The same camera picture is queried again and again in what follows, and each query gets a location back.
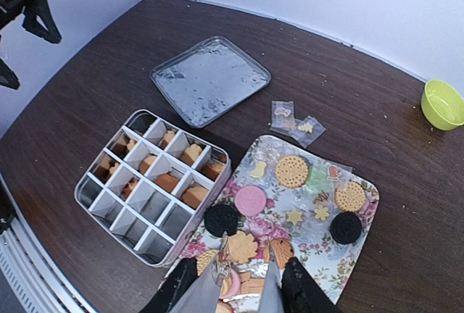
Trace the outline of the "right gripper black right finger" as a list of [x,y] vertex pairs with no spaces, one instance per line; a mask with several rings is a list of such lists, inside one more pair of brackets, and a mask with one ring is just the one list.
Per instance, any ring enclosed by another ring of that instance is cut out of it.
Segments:
[[281,290],[285,312],[341,312],[296,257],[290,258],[286,263]]

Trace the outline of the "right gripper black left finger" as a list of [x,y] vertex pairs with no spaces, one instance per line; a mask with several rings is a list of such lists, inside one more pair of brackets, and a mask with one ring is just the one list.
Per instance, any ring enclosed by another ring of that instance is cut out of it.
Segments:
[[198,278],[196,258],[183,258],[140,313],[169,312]]

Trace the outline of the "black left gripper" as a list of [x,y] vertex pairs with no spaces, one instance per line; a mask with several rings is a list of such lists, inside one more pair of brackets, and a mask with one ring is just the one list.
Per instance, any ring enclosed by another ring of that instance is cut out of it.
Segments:
[[[51,15],[48,0],[1,0],[1,26],[8,25],[22,11],[25,16],[22,26],[26,31],[52,44],[61,42],[62,36]],[[20,87],[18,77],[2,59],[0,84],[14,90]]]

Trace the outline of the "silver serving tongs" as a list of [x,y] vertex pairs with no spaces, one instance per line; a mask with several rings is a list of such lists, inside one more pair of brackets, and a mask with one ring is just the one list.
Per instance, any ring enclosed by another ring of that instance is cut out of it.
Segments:
[[228,238],[223,234],[218,253],[206,270],[181,296],[172,312],[235,312],[236,302],[258,301],[256,312],[283,312],[281,270],[270,249],[270,261],[265,263],[265,277],[250,271],[239,272],[229,256]]

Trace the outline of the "tan sandwich biscuit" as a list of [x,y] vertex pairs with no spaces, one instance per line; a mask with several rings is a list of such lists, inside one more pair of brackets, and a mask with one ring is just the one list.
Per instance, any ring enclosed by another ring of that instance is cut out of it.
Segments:
[[200,276],[218,253],[217,249],[207,250],[196,257],[197,275]]

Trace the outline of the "chocolate chip cookie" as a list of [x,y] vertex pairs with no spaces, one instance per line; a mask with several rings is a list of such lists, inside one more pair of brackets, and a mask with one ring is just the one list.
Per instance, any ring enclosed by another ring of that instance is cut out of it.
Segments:
[[294,257],[294,250],[291,243],[284,238],[277,238],[265,242],[263,259],[265,263],[270,261],[270,249],[275,254],[275,260],[278,268],[283,270],[290,258]]

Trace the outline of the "black sandwich cookie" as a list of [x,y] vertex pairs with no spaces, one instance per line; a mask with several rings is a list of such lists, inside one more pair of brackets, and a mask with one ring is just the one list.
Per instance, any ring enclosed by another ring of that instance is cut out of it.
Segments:
[[221,238],[224,233],[236,233],[239,217],[234,208],[227,204],[211,206],[204,214],[204,226],[213,236]]
[[334,217],[330,232],[335,242],[347,245],[354,243],[361,236],[363,226],[354,212],[342,212]]

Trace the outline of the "floral rectangular tray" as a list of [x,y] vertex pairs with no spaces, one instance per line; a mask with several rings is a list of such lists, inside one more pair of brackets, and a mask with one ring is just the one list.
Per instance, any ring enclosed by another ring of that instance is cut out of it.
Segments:
[[[276,165],[287,155],[302,157],[310,168],[306,183],[299,188],[286,188],[277,180]],[[343,245],[332,238],[330,225],[343,212],[335,203],[335,190],[345,187],[349,181],[363,187],[366,199],[362,209],[355,212],[362,223],[361,236],[354,243]],[[265,277],[265,242],[284,238],[291,243],[295,257],[336,303],[373,223],[380,200],[378,189],[351,171],[273,135],[261,135],[249,147],[216,204],[234,206],[236,193],[248,185],[265,192],[266,205],[258,215],[239,215],[238,230],[252,234],[258,249],[256,257],[248,263],[236,265],[238,271]],[[255,312],[257,304],[254,299],[238,300],[235,312]]]

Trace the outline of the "grey divided cookie tin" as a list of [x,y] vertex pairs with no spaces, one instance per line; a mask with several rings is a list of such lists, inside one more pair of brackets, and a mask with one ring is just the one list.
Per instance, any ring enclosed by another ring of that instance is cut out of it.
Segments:
[[230,173],[226,150],[140,109],[100,151],[74,197],[143,263],[167,267]]

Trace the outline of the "pink sandwich cookie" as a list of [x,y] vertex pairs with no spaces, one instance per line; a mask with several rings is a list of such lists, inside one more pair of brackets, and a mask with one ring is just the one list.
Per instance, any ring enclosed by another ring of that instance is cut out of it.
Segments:
[[241,188],[235,195],[234,204],[244,216],[251,217],[262,212],[266,205],[265,192],[253,185]]

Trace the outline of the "tan biscuit at tongs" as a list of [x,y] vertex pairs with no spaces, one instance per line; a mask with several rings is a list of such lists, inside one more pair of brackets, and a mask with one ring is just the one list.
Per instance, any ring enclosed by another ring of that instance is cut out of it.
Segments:
[[349,181],[343,188],[337,188],[334,194],[334,200],[337,207],[343,212],[358,212],[365,203],[365,191],[363,187],[356,182]]

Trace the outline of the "round tan perforated biscuit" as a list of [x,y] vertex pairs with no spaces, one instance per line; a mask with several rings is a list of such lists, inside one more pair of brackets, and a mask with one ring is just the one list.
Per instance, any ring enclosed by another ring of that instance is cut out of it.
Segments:
[[306,161],[295,155],[282,157],[275,167],[278,182],[286,188],[299,188],[306,183],[310,168]]

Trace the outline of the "clear printed cookie wrappers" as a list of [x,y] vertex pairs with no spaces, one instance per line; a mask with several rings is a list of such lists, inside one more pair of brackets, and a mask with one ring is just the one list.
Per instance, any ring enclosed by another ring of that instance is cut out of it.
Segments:
[[303,120],[296,119],[293,101],[271,102],[270,129],[294,139],[304,149],[326,131],[326,128],[315,117],[307,116]]

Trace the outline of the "silver tin lid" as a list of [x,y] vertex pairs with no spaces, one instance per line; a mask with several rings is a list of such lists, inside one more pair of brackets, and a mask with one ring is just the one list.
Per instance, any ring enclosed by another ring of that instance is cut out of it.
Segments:
[[266,87],[270,72],[222,36],[159,64],[150,78],[182,120],[200,129]]

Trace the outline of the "lime green bowl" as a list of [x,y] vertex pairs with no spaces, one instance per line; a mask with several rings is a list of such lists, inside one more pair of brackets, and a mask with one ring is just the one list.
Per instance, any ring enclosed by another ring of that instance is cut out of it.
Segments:
[[442,80],[429,80],[421,95],[420,107],[425,118],[439,130],[463,126],[463,97]]

